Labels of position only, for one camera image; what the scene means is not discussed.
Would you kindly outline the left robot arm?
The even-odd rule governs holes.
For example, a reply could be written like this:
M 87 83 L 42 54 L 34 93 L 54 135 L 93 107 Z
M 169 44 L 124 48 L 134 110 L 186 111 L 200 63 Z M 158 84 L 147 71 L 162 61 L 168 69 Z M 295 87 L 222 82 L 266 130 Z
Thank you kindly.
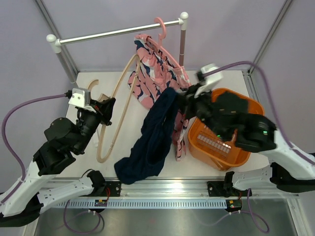
M 111 124 L 115 98 L 102 102 L 91 100 L 95 112 L 79 108 L 77 121 L 54 120 L 45 130 L 47 141 L 34 154 L 27 170 L 15 184 L 0 196 L 1 227 L 21 227 L 36 220 L 59 203 L 80 196 L 109 194 L 100 171 L 90 171 L 70 184 L 43 190 L 44 185 L 82 155 L 99 124 Z

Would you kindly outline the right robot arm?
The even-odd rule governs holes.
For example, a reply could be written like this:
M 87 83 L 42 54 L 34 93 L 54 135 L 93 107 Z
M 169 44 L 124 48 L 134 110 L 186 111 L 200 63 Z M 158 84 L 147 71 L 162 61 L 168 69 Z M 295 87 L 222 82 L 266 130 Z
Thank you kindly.
M 315 156 L 285 140 L 262 106 L 226 88 L 198 93 L 200 84 L 178 95 L 186 118 L 191 155 L 225 172 L 224 194 L 276 187 L 289 193 L 315 189 Z

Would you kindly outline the navy blue shorts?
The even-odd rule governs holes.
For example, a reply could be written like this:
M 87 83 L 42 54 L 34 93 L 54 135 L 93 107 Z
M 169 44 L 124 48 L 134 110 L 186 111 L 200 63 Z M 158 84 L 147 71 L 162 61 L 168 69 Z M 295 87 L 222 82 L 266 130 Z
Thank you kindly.
M 177 92 L 165 89 L 144 118 L 141 137 L 130 150 L 130 156 L 114 164 L 115 173 L 123 184 L 133 184 L 158 176 L 172 144 L 178 113 Z

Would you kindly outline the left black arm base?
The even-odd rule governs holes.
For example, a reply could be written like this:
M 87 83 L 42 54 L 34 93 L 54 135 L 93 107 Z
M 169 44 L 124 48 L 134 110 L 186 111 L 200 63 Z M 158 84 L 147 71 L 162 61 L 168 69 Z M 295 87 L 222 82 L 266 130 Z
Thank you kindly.
M 120 181 L 107 180 L 106 185 L 96 191 L 98 197 L 119 197 L 121 195 L 122 183 Z

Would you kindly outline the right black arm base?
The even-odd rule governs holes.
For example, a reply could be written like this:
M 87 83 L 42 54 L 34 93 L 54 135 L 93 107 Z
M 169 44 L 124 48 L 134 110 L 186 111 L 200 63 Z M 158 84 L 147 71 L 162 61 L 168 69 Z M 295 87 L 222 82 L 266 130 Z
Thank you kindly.
M 223 180 L 211 180 L 207 182 L 207 190 L 209 197 L 238 197 L 239 193 L 231 184 L 225 183 Z

